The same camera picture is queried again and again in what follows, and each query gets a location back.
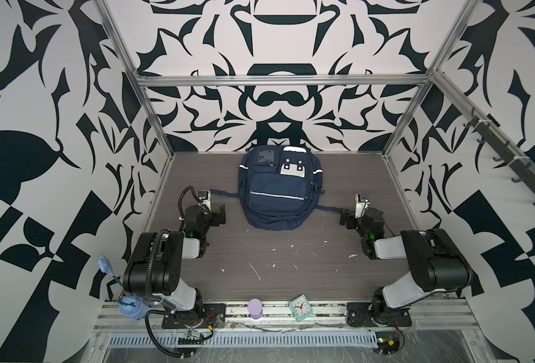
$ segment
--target vent grille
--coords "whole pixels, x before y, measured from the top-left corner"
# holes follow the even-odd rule
[[[157,333],[156,339],[166,347],[176,347],[184,333]],[[204,345],[214,348],[259,347],[364,347],[378,348],[374,332],[216,332]],[[181,344],[198,347],[201,344]],[[146,333],[113,333],[110,348],[153,348]]]

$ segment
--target navy backpack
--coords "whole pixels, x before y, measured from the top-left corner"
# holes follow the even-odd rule
[[[300,227],[322,192],[320,161],[298,146],[256,146],[243,157],[238,179],[249,224],[273,231]]]

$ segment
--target hook rack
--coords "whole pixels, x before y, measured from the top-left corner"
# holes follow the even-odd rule
[[[465,127],[473,127],[481,135],[478,142],[488,143],[497,153],[499,157],[494,157],[494,161],[505,162],[517,174],[518,178],[511,178],[512,182],[525,183],[535,194],[535,163],[493,121],[480,120],[478,116],[474,116]]]

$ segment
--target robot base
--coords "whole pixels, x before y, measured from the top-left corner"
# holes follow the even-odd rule
[[[225,304],[203,304],[201,293],[197,290],[195,307],[189,311],[176,311],[174,314],[166,315],[162,320],[163,329],[185,329],[189,324],[195,323],[203,318],[201,326],[206,328],[212,325],[214,328],[222,328],[225,323]],[[207,319],[207,316],[215,314],[214,318]]]
[[[349,302],[346,304],[348,308],[346,322],[348,325],[355,328],[359,326],[376,327],[378,323],[394,325],[395,321],[401,327],[408,327],[413,324],[408,308],[387,309],[373,315],[369,310],[371,304],[371,302]]]

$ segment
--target clock face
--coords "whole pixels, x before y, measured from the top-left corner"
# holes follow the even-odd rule
[[[306,316],[312,311],[312,307],[310,306],[310,303],[307,302],[305,296],[300,296],[295,301],[293,301],[292,308],[296,315],[299,317]]]

